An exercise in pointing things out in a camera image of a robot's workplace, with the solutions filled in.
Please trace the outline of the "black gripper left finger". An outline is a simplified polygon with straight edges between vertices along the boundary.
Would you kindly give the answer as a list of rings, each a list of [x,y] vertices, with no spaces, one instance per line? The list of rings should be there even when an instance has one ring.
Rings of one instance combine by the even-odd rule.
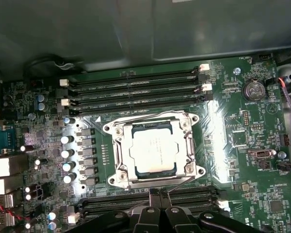
[[[82,233],[158,233],[161,190],[150,189],[149,205],[140,205],[131,214],[113,210],[81,225]]]

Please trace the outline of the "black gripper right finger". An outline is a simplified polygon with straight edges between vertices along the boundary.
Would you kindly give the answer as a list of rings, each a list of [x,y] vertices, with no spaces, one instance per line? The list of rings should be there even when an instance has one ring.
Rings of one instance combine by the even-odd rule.
[[[259,233],[260,230],[213,211],[203,211],[197,218],[190,211],[172,206],[168,191],[161,191],[161,207],[176,233]]]

